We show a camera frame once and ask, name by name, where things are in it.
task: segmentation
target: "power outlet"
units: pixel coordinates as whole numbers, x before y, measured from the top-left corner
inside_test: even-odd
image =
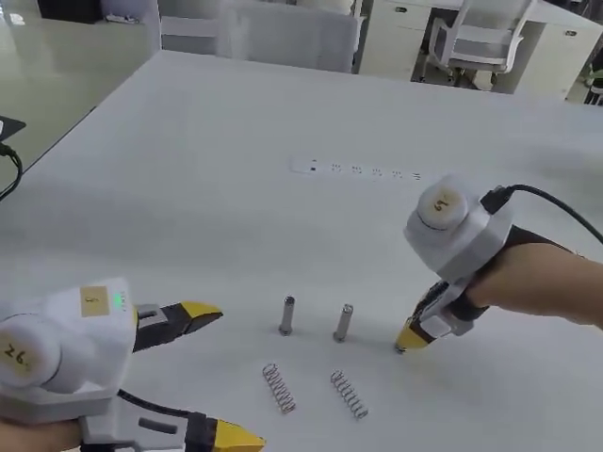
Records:
[[[417,182],[423,178],[419,172],[408,172],[402,171],[401,169],[387,169],[343,162],[326,162],[318,159],[292,159],[290,169],[293,172],[303,174],[316,174],[321,176],[347,176],[382,181],[394,180],[403,182]]]

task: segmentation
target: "metal spring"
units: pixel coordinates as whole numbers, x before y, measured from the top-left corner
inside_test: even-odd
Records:
[[[356,419],[362,419],[368,414],[368,409],[362,403],[362,400],[356,394],[356,390],[351,386],[351,383],[346,379],[342,371],[335,370],[331,374],[331,383],[344,399]]]
[[[281,413],[287,414],[288,412],[295,410],[295,400],[293,400],[293,395],[291,395],[287,389],[276,364],[270,363],[265,365],[262,369],[262,375],[264,375],[264,378],[266,379],[266,382],[268,383],[268,386],[270,387],[270,390],[276,399],[276,403],[281,409]]]

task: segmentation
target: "drawer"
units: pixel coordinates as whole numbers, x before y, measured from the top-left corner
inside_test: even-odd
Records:
[[[422,41],[422,30],[399,26],[369,30],[359,73],[410,80]]]
[[[432,9],[427,7],[376,0],[368,26],[401,26],[413,30],[425,30],[431,12]]]

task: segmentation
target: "floor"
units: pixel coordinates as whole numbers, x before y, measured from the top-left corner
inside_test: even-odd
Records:
[[[30,165],[146,58],[142,25],[50,21],[35,0],[0,0],[0,115],[27,124],[7,144]],[[0,164],[0,186],[12,174]]]

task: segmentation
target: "black cable cord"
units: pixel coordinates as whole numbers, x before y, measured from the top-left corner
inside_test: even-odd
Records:
[[[0,143],[0,156],[9,157],[14,166],[17,168],[17,175],[15,176],[14,181],[12,181],[4,190],[0,192],[0,201],[2,201],[6,196],[15,191],[15,188],[21,182],[21,178],[23,177],[23,162],[19,155],[12,150],[12,148],[6,144]]]
[[[157,405],[156,403],[143,400],[141,398],[136,397],[135,395],[128,393],[123,389],[120,389],[120,391],[117,393],[117,396],[127,402],[130,402],[133,405],[141,407],[145,410],[149,410],[151,412],[158,412],[160,414],[166,414],[168,416],[185,418],[188,417],[188,415],[190,414],[190,412],[186,410],[178,410],[175,408],[164,407],[162,405]]]
[[[584,218],[581,214],[579,214],[574,209],[572,209],[565,202],[555,198],[553,195],[549,195],[548,193],[541,190],[540,188],[536,188],[535,186],[525,186],[523,184],[518,184],[515,186],[508,186],[504,189],[504,191],[505,191],[505,195],[506,195],[505,198],[507,200],[511,197],[511,195],[514,194],[515,191],[525,191],[527,193],[531,193],[532,195],[539,196],[539,197],[543,198],[544,200],[547,200],[547,201],[555,204],[557,207],[561,208],[563,211],[565,211],[567,214],[569,214],[575,221],[577,221],[582,226],[584,226],[584,228],[586,228],[586,230],[589,233],[594,235],[595,238],[603,244],[603,234],[601,234],[595,228],[595,226],[593,226],[591,223],[589,223],[586,220],[586,218]]]

